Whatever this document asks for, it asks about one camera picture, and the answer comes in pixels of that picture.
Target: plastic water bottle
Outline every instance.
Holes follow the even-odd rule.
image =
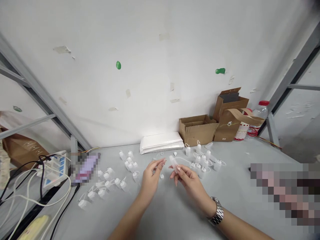
[[[259,106],[255,110],[253,110],[253,112],[252,112],[253,115],[255,117],[260,117],[260,118],[266,119],[268,117],[267,106],[269,105],[269,103],[270,103],[269,101],[260,101]],[[254,138],[258,134],[260,127],[261,127],[261,125],[260,126],[250,125],[248,132],[247,132],[247,135],[246,135],[246,138],[247,139]]]

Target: wrist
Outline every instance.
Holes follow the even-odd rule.
[[[204,208],[204,214],[207,218],[212,218],[217,212],[217,204],[211,199],[211,197],[209,197],[209,195],[205,200],[205,206],[206,207]]]

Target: human hand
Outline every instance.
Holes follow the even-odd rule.
[[[160,173],[165,163],[165,158],[152,161],[143,172],[139,197],[146,204],[150,204],[157,191]]]
[[[213,217],[216,214],[217,205],[209,197],[206,190],[204,190],[197,173],[184,165],[177,165],[177,171],[178,173],[175,171],[171,173],[170,179],[174,178],[176,186],[178,185],[178,181],[180,181],[189,197],[202,210],[206,217]]]

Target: plastic tube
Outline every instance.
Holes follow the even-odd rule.
[[[125,161],[127,159],[127,157],[124,155],[124,153],[122,151],[119,152],[119,155],[123,161]]]
[[[177,163],[176,159],[175,159],[172,155],[169,156],[169,159],[170,159],[171,165],[172,165],[172,167],[173,167],[173,170],[174,170],[176,173],[178,173],[178,170],[177,170],[177,165],[178,165],[178,163]]]

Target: bottle label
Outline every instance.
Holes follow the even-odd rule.
[[[252,126],[250,125],[247,135],[249,135],[250,137],[255,137],[258,135],[258,131],[260,129],[261,126]]]

